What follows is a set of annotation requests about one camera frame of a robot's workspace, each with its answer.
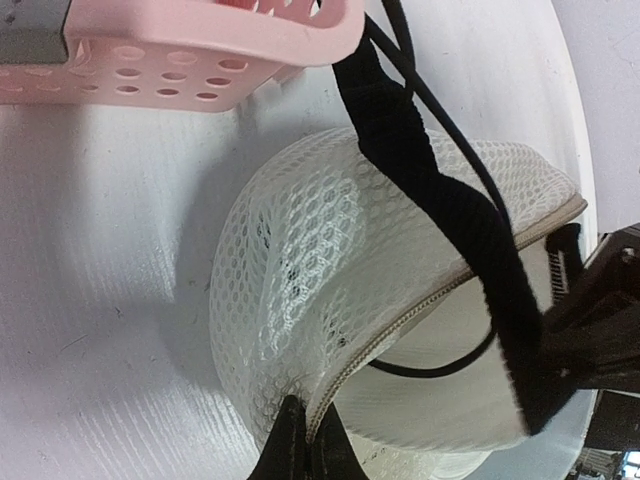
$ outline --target white surface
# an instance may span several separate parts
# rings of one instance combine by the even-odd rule
[[[553,0],[582,93],[600,231],[640,221],[640,2]]]
[[[531,145],[591,200],[551,4],[405,4],[421,72],[463,130]],[[258,166],[347,124],[330,70],[285,93],[218,116],[0,109],[0,479],[246,477],[256,451],[209,350],[209,261]]]

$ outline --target zipper edge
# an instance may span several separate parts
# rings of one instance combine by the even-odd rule
[[[514,242],[518,251],[533,245],[538,240],[541,240],[545,236],[549,235],[559,226],[574,220],[580,216],[588,207],[587,201],[582,198],[579,192],[576,192],[564,205],[560,206],[547,217],[539,220],[538,222],[525,229],[523,232],[514,235]],[[531,231],[539,230],[536,234],[532,235]],[[449,284],[440,288],[431,295],[423,297],[422,300],[416,302],[412,307],[405,310],[404,313],[396,317],[382,332],[376,335],[371,341],[368,342],[359,352],[356,352],[353,360],[349,361],[347,365],[342,369],[336,380],[327,388],[325,394],[318,402],[318,408],[309,422],[309,428],[307,432],[307,442],[312,442],[315,438],[320,422],[327,408],[333,402],[338,390],[347,379],[353,375],[357,370],[361,368],[361,364],[364,360],[371,355],[377,347],[380,346],[389,336],[402,328],[408,322],[413,320],[423,310],[438,301],[445,295],[448,295],[453,290],[473,279],[476,275],[471,272],[468,266],[460,273],[456,280],[449,282]]]

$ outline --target basket hole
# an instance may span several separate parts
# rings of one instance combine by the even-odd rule
[[[32,77],[48,77],[53,73],[53,70],[48,68],[26,68],[24,73]]]
[[[161,97],[175,97],[180,92],[174,88],[161,88],[157,90],[156,93]]]
[[[88,78],[88,77],[92,77],[93,75],[95,75],[96,71],[91,69],[91,68],[72,67],[72,68],[69,69],[69,73],[71,75],[75,75],[76,77]]]
[[[197,94],[196,98],[202,102],[213,102],[218,98],[218,95],[211,92],[202,92]]]
[[[116,70],[116,75],[120,78],[138,78],[142,72],[135,68],[119,68]]]
[[[171,52],[167,55],[167,60],[175,65],[193,65],[198,57],[190,52]]]
[[[116,92],[122,95],[135,95],[140,92],[138,87],[134,87],[133,85],[121,85],[116,88]]]
[[[13,85],[0,85],[0,92],[20,93],[24,92],[24,88]]]
[[[212,87],[227,87],[231,84],[231,80],[222,77],[207,78],[206,81],[207,85],[211,85]]]
[[[138,47],[131,47],[129,45],[123,47],[116,47],[113,49],[113,53],[120,57],[122,60],[142,60],[145,56],[145,51]]]
[[[220,68],[223,70],[227,70],[229,72],[242,72],[249,65],[247,62],[243,60],[236,60],[234,58],[229,58],[227,60],[222,60],[218,63]]]
[[[183,82],[187,79],[187,76],[184,73],[165,72],[162,74],[162,78],[167,82]]]
[[[42,92],[59,92],[62,90],[62,87],[58,85],[38,85],[36,88]]]

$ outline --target gray object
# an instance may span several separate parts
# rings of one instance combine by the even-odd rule
[[[71,0],[0,0],[0,65],[69,58],[63,27]]]
[[[559,480],[565,478],[582,449],[595,392],[579,391],[544,432],[521,445],[494,452],[465,480]]]

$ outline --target pink plastic basket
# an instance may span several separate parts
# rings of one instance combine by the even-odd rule
[[[0,65],[0,104],[221,112],[355,50],[364,0],[73,0],[64,65]]]

